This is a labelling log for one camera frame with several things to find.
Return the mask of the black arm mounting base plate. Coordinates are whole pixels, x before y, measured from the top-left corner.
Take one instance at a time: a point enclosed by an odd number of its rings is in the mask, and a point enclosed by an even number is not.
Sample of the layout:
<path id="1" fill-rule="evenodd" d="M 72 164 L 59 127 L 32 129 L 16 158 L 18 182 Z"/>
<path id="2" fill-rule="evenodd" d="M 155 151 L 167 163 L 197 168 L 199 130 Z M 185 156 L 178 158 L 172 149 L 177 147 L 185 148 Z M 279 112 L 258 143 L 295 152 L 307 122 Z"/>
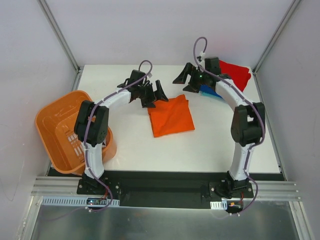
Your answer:
<path id="1" fill-rule="evenodd" d="M 224 172 L 107 170 L 103 182 L 122 207 L 209 209 Z"/>

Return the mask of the orange t shirt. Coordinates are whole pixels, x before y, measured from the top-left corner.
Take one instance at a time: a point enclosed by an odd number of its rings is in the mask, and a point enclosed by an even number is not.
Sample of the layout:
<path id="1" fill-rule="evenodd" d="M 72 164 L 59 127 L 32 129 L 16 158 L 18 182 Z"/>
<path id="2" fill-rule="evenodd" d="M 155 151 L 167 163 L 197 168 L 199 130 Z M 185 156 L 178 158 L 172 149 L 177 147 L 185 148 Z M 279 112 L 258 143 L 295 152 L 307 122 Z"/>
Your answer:
<path id="1" fill-rule="evenodd" d="M 184 94 L 170 98 L 168 102 L 158 100 L 155 108 L 149 108 L 147 112 L 155 138 L 195 130 L 189 101 Z"/>

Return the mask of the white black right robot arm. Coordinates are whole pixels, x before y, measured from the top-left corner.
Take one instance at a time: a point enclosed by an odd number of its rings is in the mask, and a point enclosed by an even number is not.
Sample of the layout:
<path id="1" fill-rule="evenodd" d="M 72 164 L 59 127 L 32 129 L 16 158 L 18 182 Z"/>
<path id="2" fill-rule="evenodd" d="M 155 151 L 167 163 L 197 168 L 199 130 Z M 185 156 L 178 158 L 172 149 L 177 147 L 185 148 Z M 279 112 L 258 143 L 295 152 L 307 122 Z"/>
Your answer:
<path id="1" fill-rule="evenodd" d="M 237 197 L 243 191 L 239 181 L 249 178 L 249 165 L 256 146 L 263 143 L 266 134 L 265 106 L 262 102 L 252 102 L 236 86 L 231 77 L 218 70 L 217 57 L 205 58 L 194 66 L 188 62 L 182 72 L 173 80 L 173 84 L 185 84 L 186 92 L 198 93 L 202 86 L 207 86 L 229 105 L 233 111 L 230 127 L 235 142 L 233 160 L 228 174 L 232 181 L 225 184 L 225 192 L 230 197 Z"/>

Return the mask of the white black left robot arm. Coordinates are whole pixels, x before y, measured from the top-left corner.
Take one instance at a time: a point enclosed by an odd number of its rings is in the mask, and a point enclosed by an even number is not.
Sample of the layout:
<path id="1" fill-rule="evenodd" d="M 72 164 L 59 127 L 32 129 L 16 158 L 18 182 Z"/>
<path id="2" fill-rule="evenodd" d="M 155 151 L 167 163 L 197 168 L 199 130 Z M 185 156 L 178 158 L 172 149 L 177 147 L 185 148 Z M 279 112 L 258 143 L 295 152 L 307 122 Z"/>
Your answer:
<path id="1" fill-rule="evenodd" d="M 156 90 L 148 80 L 148 75 L 133 70 L 129 78 L 116 87 L 110 95 L 98 101 L 82 101 L 74 125 L 74 133 L 81 142 L 84 154 L 84 174 L 92 178 L 88 188 L 99 195 L 105 191 L 106 183 L 100 177 L 104 173 L 102 145 L 108 136 L 109 115 L 116 110 L 139 99 L 143 108 L 155 108 L 156 101 L 168 102 L 169 99 L 159 80 L 155 81 Z"/>

